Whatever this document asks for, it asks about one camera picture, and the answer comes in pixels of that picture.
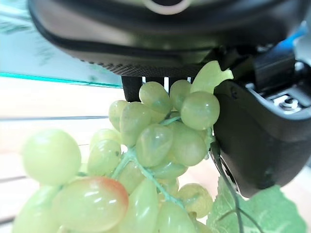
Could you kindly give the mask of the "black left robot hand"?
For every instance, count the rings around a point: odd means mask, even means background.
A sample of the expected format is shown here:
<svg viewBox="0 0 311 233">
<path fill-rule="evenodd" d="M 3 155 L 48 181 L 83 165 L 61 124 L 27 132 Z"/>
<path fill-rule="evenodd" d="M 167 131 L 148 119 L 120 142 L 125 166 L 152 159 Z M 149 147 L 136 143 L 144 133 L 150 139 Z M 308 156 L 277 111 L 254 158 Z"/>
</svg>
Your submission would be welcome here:
<svg viewBox="0 0 311 233">
<path fill-rule="evenodd" d="M 311 65 L 294 39 L 308 0 L 30 0 L 38 31 L 62 51 L 122 77 L 195 77 L 230 69 L 216 86 L 220 146 L 213 153 L 244 196 L 288 184 L 311 155 Z"/>
</svg>

